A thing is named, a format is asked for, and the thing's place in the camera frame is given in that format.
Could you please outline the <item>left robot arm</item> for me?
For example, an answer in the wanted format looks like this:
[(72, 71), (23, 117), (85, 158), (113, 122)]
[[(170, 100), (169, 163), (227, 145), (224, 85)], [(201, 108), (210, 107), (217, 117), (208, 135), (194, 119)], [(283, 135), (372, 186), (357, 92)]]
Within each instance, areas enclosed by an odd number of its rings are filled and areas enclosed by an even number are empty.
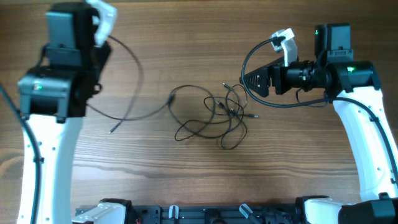
[(100, 75), (117, 9), (104, 1), (60, 2), (46, 12), (49, 41), (19, 80), (24, 166), (18, 223), (70, 223), (73, 156), (86, 103)]

